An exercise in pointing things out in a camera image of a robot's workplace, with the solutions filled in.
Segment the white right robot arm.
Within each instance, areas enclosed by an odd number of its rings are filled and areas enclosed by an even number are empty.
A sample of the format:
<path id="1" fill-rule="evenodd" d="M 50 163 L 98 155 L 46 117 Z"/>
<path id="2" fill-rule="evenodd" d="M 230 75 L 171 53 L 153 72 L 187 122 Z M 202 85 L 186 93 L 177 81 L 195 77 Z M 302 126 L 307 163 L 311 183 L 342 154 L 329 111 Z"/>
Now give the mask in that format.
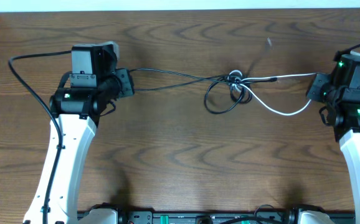
<path id="1" fill-rule="evenodd" d="M 360 86 L 337 85 L 330 75 L 316 73 L 306 97 L 324 104 L 320 118 L 331 126 L 345 158 L 354 200 L 355 222 L 360 223 Z"/>

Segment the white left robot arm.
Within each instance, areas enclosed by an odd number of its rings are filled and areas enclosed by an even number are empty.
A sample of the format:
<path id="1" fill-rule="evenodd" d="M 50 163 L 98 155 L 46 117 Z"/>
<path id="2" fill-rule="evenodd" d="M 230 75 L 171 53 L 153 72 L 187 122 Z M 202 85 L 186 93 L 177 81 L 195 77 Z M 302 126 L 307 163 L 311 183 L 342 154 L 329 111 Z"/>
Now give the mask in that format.
<path id="1" fill-rule="evenodd" d="M 50 98 L 50 139 L 39 185 L 24 223 L 119 223 L 117 209 L 103 203 L 78 217 L 78 190 L 88 149 L 107 105 L 133 96 L 129 71 L 105 75 L 67 72 Z"/>

